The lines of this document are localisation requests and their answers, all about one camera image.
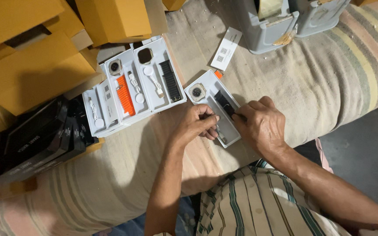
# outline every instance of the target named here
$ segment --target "man's left hand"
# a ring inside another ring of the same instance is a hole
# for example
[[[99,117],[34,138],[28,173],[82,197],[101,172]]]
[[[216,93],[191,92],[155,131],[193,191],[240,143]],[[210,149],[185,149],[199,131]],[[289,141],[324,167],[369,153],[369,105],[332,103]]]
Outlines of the man's left hand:
[[[190,107],[180,124],[171,134],[169,142],[184,148],[197,136],[214,140],[218,137],[215,125],[219,120],[220,116],[215,115],[213,110],[206,104]]]

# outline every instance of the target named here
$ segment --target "concrete floor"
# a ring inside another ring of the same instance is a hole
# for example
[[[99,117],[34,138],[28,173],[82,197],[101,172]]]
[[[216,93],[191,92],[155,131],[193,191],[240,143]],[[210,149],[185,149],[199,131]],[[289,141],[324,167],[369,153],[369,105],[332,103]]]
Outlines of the concrete floor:
[[[320,140],[333,172],[378,202],[378,109]]]

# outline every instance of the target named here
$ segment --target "qr code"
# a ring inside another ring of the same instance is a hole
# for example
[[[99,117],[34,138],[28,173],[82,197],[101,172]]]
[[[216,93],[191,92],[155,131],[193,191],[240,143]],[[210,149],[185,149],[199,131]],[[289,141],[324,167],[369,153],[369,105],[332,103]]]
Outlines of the qr code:
[[[223,57],[222,56],[218,56],[218,58],[217,58],[217,61],[219,61],[219,62],[223,62]]]
[[[223,54],[227,54],[227,49],[226,48],[221,48],[220,52],[223,53]]]

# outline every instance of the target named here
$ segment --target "small orange tab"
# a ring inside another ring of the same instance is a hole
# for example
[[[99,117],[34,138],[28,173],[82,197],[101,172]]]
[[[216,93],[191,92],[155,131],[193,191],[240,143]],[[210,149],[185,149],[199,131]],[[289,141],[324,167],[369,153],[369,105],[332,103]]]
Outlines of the small orange tab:
[[[221,79],[224,76],[219,70],[215,71],[214,74],[218,77],[218,79]]]

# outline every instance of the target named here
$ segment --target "gray plastic container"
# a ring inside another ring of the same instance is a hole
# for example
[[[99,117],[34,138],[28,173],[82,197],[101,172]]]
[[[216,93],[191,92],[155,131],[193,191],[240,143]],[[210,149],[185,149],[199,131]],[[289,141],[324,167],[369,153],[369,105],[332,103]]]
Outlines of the gray plastic container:
[[[296,37],[306,37],[335,27],[349,2],[332,0],[322,4],[319,0],[289,0],[291,10],[300,12]]]
[[[288,0],[284,0],[279,16],[259,21],[253,0],[231,0],[241,31],[249,51],[262,54],[284,45],[273,45],[281,36],[290,32],[299,17],[298,11],[289,12]]]

